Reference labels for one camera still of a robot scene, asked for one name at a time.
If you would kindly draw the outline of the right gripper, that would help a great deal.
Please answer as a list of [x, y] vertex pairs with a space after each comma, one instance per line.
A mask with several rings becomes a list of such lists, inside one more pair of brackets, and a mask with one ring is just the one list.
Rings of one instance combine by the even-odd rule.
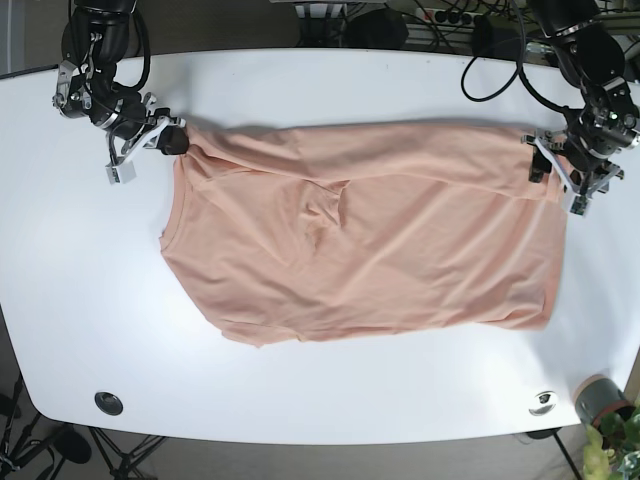
[[[160, 151], [163, 155], [182, 155], [189, 149], [186, 120], [171, 117], [161, 132], [152, 130], [159, 123], [154, 113], [157, 98], [152, 93], [115, 92], [100, 96], [91, 94], [91, 123], [106, 134], [109, 162], [105, 166], [111, 185], [125, 184], [136, 177], [134, 157], [144, 149]], [[120, 152], [115, 139], [122, 139]]]

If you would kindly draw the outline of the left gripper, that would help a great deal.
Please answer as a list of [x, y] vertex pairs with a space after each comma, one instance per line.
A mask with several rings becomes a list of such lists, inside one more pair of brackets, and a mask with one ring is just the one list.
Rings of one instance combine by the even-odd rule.
[[[622, 112], [601, 109], [595, 113], [591, 107], [564, 106], [561, 113], [566, 120], [564, 131], [536, 129], [522, 136], [522, 143], [533, 148], [528, 181], [541, 183], [545, 175], [555, 172], [567, 186], [567, 212], [585, 216], [596, 193], [606, 194], [612, 179], [624, 179], [621, 167], [604, 164], [618, 150], [639, 143], [639, 108], [632, 105]], [[573, 167], [571, 174], [561, 156]]]

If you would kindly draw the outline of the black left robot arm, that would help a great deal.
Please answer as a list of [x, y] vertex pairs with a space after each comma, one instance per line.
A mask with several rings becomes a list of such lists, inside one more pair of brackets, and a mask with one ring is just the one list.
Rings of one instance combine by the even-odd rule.
[[563, 78], [579, 89], [584, 100], [580, 109], [560, 106], [531, 85], [524, 63], [534, 38], [526, 33], [524, 16], [517, 11], [515, 39], [520, 47], [511, 78], [566, 121], [559, 131], [537, 129], [522, 137], [522, 143], [533, 149], [529, 180], [539, 183], [557, 174], [564, 189], [564, 209], [583, 216], [594, 194], [607, 192], [611, 179], [624, 176], [610, 158], [638, 146], [639, 108], [623, 77], [623, 50], [599, 20], [595, 2], [531, 1], [528, 6], [541, 31], [538, 41], [553, 49]]

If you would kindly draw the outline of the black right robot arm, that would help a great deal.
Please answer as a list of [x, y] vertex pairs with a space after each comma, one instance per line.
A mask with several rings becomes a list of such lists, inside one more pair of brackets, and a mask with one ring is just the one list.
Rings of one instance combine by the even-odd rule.
[[[137, 3], [70, 1], [67, 14], [52, 103], [63, 117], [86, 117], [104, 132], [109, 181], [122, 184], [132, 180], [133, 158], [144, 149], [164, 155], [186, 153], [186, 121], [168, 108], [157, 108], [153, 94], [141, 93], [150, 75], [151, 49]], [[143, 68], [136, 84], [123, 85], [115, 77], [128, 50], [131, 27], [142, 51]]]

